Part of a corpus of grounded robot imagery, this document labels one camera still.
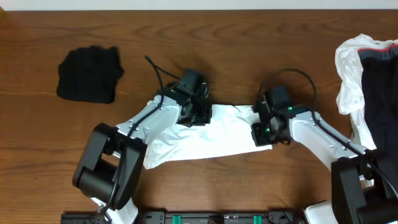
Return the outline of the white robot print t-shirt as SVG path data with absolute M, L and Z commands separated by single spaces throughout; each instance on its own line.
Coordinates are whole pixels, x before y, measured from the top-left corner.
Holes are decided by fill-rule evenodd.
M 250 105 L 213 105 L 209 124 L 186 127 L 174 124 L 149 144 L 144 158 L 145 169 L 165 162 L 208 159 L 272 149 L 270 144 L 256 146 L 251 125 L 259 115 Z

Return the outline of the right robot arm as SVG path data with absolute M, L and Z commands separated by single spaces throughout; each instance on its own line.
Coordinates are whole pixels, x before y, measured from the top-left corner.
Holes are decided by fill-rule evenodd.
M 351 142 L 284 86 L 261 91 L 254 112 L 255 145 L 298 142 L 331 172 L 331 200 L 307 207 L 307 223 L 397 223 L 397 156 Z

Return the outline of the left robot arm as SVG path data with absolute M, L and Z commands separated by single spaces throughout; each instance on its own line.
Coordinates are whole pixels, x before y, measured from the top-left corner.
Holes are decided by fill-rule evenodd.
M 97 125 L 73 175 L 73 185 L 98 205 L 88 213 L 64 213 L 61 223 L 134 223 L 132 202 L 147 148 L 167 128 L 210 123 L 209 84 L 187 69 L 176 82 L 162 85 L 154 99 L 133 118 L 115 127 Z

